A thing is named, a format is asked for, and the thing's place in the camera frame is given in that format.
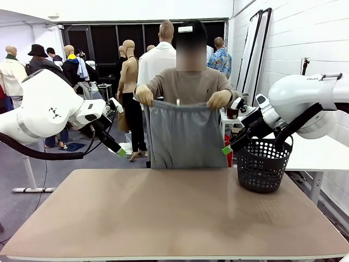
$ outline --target white robotic arm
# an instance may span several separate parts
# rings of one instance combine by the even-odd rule
[[[349,79],[342,73],[290,75],[270,88],[269,99],[259,94],[256,101],[259,107],[242,119],[244,129],[231,139],[235,151],[253,136],[263,138],[272,132],[278,135],[278,145],[294,132],[307,139],[328,134],[336,124],[334,111],[349,111]]]
[[[102,99],[84,100],[64,80],[46,69],[28,76],[22,87],[22,105],[0,115],[0,133],[25,145],[58,134],[68,122],[87,136],[95,132],[95,136],[114,152],[121,149],[105,133],[111,121],[103,114],[106,103]],[[115,99],[110,103],[123,112]]]

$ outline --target brown tabletop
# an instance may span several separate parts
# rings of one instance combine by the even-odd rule
[[[1,255],[34,260],[310,259],[349,244],[284,176],[242,188],[236,169],[75,170]]]

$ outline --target hawaiian shirt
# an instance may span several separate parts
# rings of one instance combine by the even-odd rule
[[[231,74],[231,56],[224,48],[218,49],[209,58],[207,66],[220,71],[229,79]]]

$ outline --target gray floor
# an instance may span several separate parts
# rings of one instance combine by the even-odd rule
[[[123,132],[117,130],[117,123],[113,125],[110,134],[117,142],[126,142]],[[81,139],[79,132],[69,132],[74,142],[89,144],[88,140]],[[35,150],[44,150],[43,142],[31,144],[29,147]],[[62,152],[58,147],[50,148],[47,152]],[[28,187],[25,168],[21,154],[0,142],[0,223],[5,232],[0,233],[0,242],[11,237],[17,229],[33,213],[38,200],[39,193],[12,193],[14,187]],[[45,161],[31,159],[37,186],[42,186],[45,178]],[[129,162],[126,158],[118,157],[108,151],[102,144],[91,154],[82,160],[69,161],[47,161],[47,178],[45,187],[57,187],[75,169],[81,168],[145,168],[146,159],[139,158],[135,162]],[[43,193],[40,203],[45,201],[49,193]],[[6,257],[0,257],[2,262],[14,261]]]

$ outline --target black pants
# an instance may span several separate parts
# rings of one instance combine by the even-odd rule
[[[122,105],[125,108],[127,124],[131,129],[132,151],[146,151],[144,142],[143,116],[139,102],[133,99],[133,93],[122,94]]]

